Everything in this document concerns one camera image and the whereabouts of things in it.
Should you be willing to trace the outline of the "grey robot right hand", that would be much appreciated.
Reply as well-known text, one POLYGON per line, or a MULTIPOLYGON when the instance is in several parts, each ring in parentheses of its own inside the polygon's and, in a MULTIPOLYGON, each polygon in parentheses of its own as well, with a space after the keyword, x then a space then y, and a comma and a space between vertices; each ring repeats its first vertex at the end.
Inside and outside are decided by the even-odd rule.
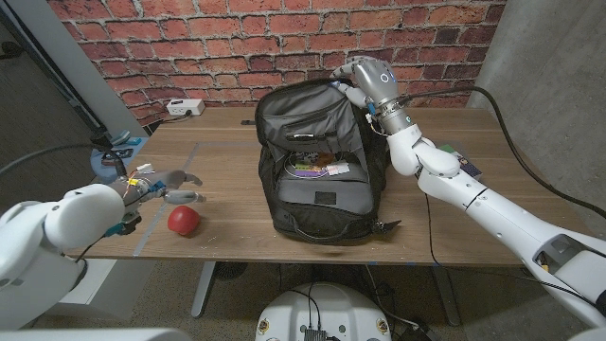
POLYGON ((400 95, 392 67, 374 57, 351 57, 330 76, 334 79, 331 85, 360 108, 371 104, 382 111, 400 95))

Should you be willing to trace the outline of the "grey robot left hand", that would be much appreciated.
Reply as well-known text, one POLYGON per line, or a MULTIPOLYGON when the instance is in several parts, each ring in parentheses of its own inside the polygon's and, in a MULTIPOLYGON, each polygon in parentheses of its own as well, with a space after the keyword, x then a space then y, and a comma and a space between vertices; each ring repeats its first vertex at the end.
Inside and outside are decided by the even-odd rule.
POLYGON ((192 173, 183 170, 163 170, 139 173, 134 177, 137 180, 136 188, 139 194, 136 198, 139 203, 147 202, 154 198, 162 198, 165 203, 173 205, 184 205, 190 203, 202 203, 204 195, 189 189, 181 189, 185 183, 200 187, 203 182, 192 173))

